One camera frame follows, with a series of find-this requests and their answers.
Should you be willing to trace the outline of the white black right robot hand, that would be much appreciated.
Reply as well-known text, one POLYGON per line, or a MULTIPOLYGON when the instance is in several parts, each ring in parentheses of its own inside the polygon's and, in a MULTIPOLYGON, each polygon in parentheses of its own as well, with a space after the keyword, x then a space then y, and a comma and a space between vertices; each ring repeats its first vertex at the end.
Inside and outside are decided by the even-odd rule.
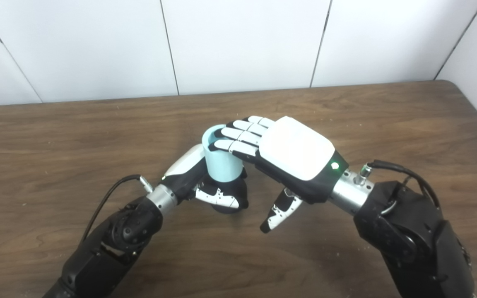
POLYGON ((327 202, 347 161, 326 137, 294 118, 249 116, 214 132, 210 151, 227 151, 284 186, 260 230, 268 233, 303 202, 327 202))

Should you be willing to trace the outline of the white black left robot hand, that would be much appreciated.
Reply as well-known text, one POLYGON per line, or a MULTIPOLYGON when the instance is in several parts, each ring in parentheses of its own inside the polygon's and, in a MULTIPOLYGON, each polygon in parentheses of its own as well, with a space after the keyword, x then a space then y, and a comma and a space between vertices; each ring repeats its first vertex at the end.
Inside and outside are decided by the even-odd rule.
POLYGON ((224 214, 249 207, 243 162, 223 151, 208 152, 197 144, 182 155, 161 178, 177 203, 197 199, 224 214))

